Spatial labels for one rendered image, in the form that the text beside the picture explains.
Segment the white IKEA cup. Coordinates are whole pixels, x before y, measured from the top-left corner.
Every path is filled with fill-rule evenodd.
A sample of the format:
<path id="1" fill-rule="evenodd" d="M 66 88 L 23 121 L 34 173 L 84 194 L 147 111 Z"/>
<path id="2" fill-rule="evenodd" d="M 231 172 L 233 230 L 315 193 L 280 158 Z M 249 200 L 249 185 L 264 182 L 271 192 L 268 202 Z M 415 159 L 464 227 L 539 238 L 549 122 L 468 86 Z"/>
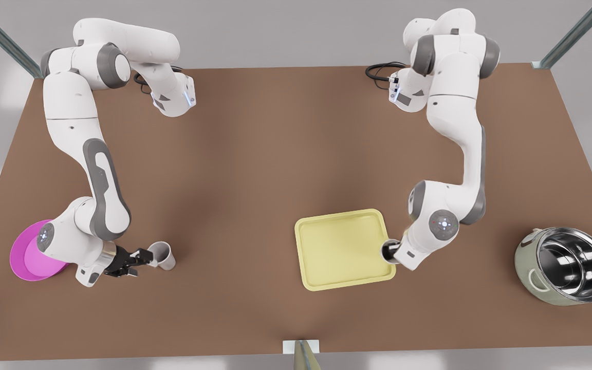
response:
<path id="1" fill-rule="evenodd" d="M 149 263 L 151 267 L 159 267 L 164 271 L 171 271 L 174 269 L 176 260 L 172 253 L 171 246 L 167 242 L 155 242 L 151 244 L 147 250 L 153 255 L 153 258 Z"/>

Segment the pale yellow tray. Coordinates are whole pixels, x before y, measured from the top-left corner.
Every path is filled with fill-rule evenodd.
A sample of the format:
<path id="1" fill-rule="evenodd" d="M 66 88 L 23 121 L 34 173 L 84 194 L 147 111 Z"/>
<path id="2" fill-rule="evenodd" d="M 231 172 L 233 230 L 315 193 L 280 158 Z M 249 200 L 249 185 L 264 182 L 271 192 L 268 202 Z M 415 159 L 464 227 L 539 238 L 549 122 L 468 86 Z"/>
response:
<path id="1" fill-rule="evenodd" d="M 388 235 L 377 209 L 301 218 L 294 236 L 302 283 L 310 292 L 379 283 L 396 274 L 380 254 Z"/>

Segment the pink plate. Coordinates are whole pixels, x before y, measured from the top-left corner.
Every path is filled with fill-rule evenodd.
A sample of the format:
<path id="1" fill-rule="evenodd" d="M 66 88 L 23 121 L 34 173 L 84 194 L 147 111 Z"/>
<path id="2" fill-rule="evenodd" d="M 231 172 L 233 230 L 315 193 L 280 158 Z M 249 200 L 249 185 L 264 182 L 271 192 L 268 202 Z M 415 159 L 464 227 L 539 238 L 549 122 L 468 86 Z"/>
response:
<path id="1" fill-rule="evenodd" d="M 68 263 L 59 262 L 42 254 L 36 245 L 36 237 L 49 220 L 42 220 L 27 227 L 10 248 L 10 268 L 20 279 L 41 281 L 66 269 Z"/>

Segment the pale green steel-lined pot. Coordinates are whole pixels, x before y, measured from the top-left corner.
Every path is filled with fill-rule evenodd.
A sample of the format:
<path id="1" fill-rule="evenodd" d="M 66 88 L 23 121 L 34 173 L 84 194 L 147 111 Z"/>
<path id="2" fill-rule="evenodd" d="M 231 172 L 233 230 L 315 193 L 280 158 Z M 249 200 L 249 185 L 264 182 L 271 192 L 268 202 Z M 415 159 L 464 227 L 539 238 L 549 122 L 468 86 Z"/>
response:
<path id="1" fill-rule="evenodd" d="M 537 299 L 592 304 L 592 236 L 569 227 L 533 229 L 514 254 L 517 277 Z"/>

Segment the silver frame post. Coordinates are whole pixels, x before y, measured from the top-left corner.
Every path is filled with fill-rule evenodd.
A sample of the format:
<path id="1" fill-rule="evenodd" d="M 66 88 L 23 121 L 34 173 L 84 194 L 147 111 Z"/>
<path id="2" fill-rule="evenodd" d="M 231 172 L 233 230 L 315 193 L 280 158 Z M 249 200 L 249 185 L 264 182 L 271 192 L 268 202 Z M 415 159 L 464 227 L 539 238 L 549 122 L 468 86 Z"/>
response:
<path id="1" fill-rule="evenodd" d="M 592 28 L 592 7 L 540 61 L 532 61 L 534 70 L 550 70 Z"/>
<path id="2" fill-rule="evenodd" d="M 283 354 L 293 355 L 293 370 L 322 370 L 316 358 L 319 340 L 284 340 L 282 349 Z"/>
<path id="3" fill-rule="evenodd" d="M 0 28 L 0 48 L 33 78 L 43 78 L 40 66 L 2 28 Z"/>

